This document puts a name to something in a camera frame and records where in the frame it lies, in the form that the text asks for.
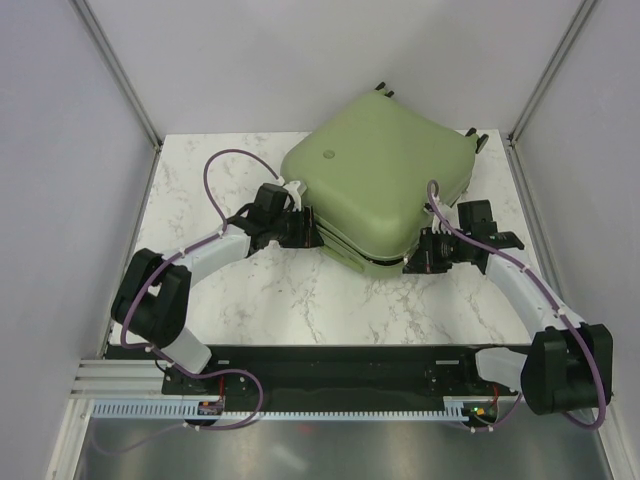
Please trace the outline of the green suitcase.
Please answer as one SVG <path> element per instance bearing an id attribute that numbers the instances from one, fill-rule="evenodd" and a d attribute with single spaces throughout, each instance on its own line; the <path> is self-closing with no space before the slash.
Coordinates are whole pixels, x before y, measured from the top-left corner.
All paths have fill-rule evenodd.
<path id="1" fill-rule="evenodd" d="M 452 206 L 467 190 L 475 141 L 397 102 L 380 83 L 358 96 L 283 158 L 286 181 L 303 181 L 324 240 L 322 253 L 365 277 L 400 275 L 432 222 L 427 184 Z"/>

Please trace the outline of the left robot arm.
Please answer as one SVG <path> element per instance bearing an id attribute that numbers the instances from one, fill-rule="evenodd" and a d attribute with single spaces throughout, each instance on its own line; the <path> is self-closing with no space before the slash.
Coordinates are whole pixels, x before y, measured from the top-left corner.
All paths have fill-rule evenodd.
<path id="1" fill-rule="evenodd" d="M 163 394 L 207 395 L 236 376 L 253 381 L 239 369 L 220 369 L 211 349 L 186 325 L 193 287 L 222 268 L 244 261 L 271 243 L 282 249 L 323 246 L 315 212 L 302 200 L 304 186 L 263 184 L 253 201 L 221 227 L 170 253 L 148 248 L 132 257 L 111 307 L 121 333 L 140 337 L 139 348 L 165 361 Z"/>

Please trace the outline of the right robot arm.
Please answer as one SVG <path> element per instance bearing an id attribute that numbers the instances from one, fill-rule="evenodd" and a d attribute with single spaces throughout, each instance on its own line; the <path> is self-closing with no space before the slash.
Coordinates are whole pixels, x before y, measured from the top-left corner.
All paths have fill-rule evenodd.
<path id="1" fill-rule="evenodd" d="M 613 337 L 603 324 L 588 324 L 532 266 L 524 243 L 499 230 L 487 200 L 458 205 L 459 224 L 438 197 L 428 201 L 431 226 L 421 230 L 406 260 L 406 274 L 438 275 L 456 264 L 475 266 L 504 295 L 525 326 L 526 352 L 487 347 L 458 368 L 467 392 L 492 383 L 522 394 L 537 415 L 559 413 L 582 428 L 599 428 L 612 396 Z"/>

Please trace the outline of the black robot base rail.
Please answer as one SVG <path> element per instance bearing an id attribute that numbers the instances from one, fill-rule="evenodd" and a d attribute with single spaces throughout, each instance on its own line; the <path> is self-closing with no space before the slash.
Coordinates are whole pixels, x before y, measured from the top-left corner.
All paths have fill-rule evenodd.
<path id="1" fill-rule="evenodd" d="M 481 379 L 474 346 L 215 346 L 196 380 L 176 368 L 165 395 L 223 395 L 229 413 L 436 412 L 447 397 L 491 402 L 514 392 Z"/>

